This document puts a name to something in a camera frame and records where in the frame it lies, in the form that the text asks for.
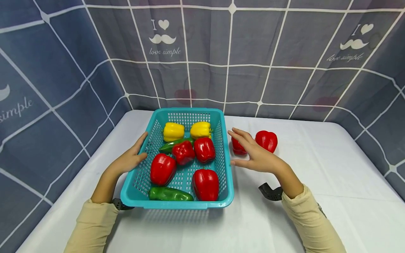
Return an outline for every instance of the blue wall covering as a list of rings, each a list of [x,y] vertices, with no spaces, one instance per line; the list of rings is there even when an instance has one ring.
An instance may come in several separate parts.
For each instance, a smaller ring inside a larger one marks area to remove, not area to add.
[[[0,194],[12,205],[0,251],[18,249],[132,109],[335,122],[405,199],[404,7],[1,1]]]

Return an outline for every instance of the table surface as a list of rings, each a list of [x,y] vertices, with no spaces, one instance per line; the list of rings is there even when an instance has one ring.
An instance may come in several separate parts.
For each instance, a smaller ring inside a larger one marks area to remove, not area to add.
[[[63,252],[83,203],[105,168],[144,132],[151,111],[130,111],[105,139],[18,252]],[[404,252],[405,203],[350,135],[334,123],[225,116],[226,127],[275,132],[275,152],[314,193],[347,252]],[[235,197],[224,209],[119,214],[106,252],[304,252],[280,202],[258,186],[271,174],[232,168]],[[119,193],[126,175],[117,184]]]

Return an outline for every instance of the black wrist strap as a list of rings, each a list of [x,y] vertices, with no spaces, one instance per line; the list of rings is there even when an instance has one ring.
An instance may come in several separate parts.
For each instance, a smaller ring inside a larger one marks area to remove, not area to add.
[[[126,206],[122,203],[121,199],[119,198],[115,198],[113,199],[112,203],[114,204],[114,206],[118,209],[118,210],[131,210],[133,209],[133,207],[131,206]]]
[[[273,190],[267,183],[259,186],[259,190],[266,199],[271,201],[280,201],[281,195],[283,194],[283,189],[281,187]]]

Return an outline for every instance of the plastic fake vegetable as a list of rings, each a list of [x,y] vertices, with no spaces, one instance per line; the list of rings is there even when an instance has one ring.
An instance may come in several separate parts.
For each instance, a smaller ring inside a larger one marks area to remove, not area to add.
[[[168,155],[157,154],[151,165],[151,182],[155,185],[167,185],[176,174],[176,161]]]
[[[196,152],[197,160],[202,163],[211,162],[215,159],[214,143],[208,137],[195,140],[194,151]]]
[[[194,139],[209,137],[211,138],[211,124],[209,122],[200,121],[193,124],[190,129],[190,135]]]
[[[160,153],[166,153],[166,154],[170,154],[172,153],[172,148],[175,144],[177,143],[182,143],[184,141],[188,140],[189,142],[191,142],[191,144],[194,144],[194,139],[193,138],[185,138],[185,139],[179,139],[179,140],[174,140],[171,142],[166,143],[165,145],[163,145],[160,149],[159,152]]]
[[[196,170],[192,178],[192,184],[198,200],[216,201],[218,199],[220,182],[215,171]]]
[[[232,150],[235,155],[246,155],[247,154],[246,150],[244,149],[244,147],[242,147],[242,145],[239,143],[239,141],[237,141],[233,137],[231,138],[231,141],[232,141]]]
[[[186,165],[187,163],[194,160],[196,154],[193,150],[193,144],[190,141],[186,140],[182,143],[177,143],[174,145],[172,150],[173,157],[176,159],[176,162],[180,165]]]
[[[194,201],[191,194],[169,187],[152,187],[149,190],[149,200],[164,201]]]
[[[184,138],[184,126],[173,122],[167,122],[163,129],[163,140],[165,142],[170,142],[182,138]]]
[[[257,142],[257,144],[259,144],[259,146],[272,153],[274,153],[274,150],[276,150],[278,143],[277,135],[275,133],[264,130],[258,132],[254,140]]]

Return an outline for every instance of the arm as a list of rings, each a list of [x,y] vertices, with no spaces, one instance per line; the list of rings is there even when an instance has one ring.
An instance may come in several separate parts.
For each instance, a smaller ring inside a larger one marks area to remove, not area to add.
[[[245,131],[233,128],[228,133],[248,152],[250,160],[231,164],[259,172],[273,173],[282,189],[282,204],[293,221],[307,253],[345,253],[345,247],[330,221],[320,210],[311,191],[301,183],[291,167],[260,147]]]
[[[123,173],[132,170],[147,157],[146,153],[138,155],[147,134],[145,132],[134,146],[118,157],[103,172],[91,199],[83,205],[64,253],[103,252],[107,236],[111,233],[118,215],[116,207],[110,204],[115,186]]]

